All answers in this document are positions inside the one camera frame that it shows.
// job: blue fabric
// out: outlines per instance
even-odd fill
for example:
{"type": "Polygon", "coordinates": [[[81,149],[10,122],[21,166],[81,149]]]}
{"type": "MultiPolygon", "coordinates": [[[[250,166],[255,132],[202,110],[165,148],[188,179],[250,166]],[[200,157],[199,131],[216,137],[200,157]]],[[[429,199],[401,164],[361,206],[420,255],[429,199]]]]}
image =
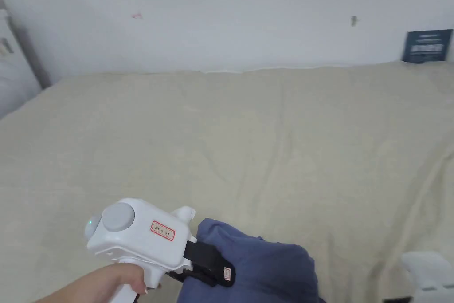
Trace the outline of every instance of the blue fabric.
{"type": "Polygon", "coordinates": [[[319,303],[314,260],[299,245],[269,243],[219,221],[205,219],[197,240],[216,246],[231,262],[232,287],[210,287],[187,278],[178,303],[319,303]]]}

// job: bed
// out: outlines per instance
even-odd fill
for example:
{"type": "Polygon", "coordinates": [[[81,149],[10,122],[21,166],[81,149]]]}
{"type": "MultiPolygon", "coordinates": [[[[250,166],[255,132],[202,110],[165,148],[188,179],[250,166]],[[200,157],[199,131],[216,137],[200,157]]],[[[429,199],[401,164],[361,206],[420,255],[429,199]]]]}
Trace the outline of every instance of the bed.
{"type": "Polygon", "coordinates": [[[61,81],[0,121],[2,301],[103,265],[83,228],[122,197],[302,245],[327,302],[411,295],[402,252],[454,263],[453,99],[443,62],[61,81]]]}

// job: white plastic stand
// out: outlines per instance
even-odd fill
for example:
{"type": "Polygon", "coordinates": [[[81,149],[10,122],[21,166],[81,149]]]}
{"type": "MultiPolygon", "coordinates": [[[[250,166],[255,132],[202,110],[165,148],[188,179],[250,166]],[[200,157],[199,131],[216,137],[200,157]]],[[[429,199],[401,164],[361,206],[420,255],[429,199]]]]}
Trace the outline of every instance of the white plastic stand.
{"type": "Polygon", "coordinates": [[[454,302],[454,269],[439,253],[409,252],[401,260],[416,286],[413,303],[454,302]]]}

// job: white wall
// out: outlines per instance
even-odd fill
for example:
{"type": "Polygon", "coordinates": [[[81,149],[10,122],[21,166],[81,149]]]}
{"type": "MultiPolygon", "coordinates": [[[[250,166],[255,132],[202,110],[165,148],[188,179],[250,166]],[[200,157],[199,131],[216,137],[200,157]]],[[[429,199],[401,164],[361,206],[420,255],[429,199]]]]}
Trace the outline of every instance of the white wall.
{"type": "Polygon", "coordinates": [[[5,3],[53,81],[103,71],[380,63],[400,59],[407,31],[454,26],[453,0],[5,3]],[[132,18],[138,12],[142,19],[132,18]]]}

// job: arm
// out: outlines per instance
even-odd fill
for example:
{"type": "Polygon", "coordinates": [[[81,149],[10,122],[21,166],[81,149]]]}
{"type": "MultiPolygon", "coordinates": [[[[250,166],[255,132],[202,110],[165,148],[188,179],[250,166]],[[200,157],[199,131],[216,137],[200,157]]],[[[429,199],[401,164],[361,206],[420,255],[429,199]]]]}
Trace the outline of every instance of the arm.
{"type": "Polygon", "coordinates": [[[121,284],[130,284],[140,295],[147,293],[144,269],[122,263],[95,270],[36,303],[108,303],[121,284]]]}

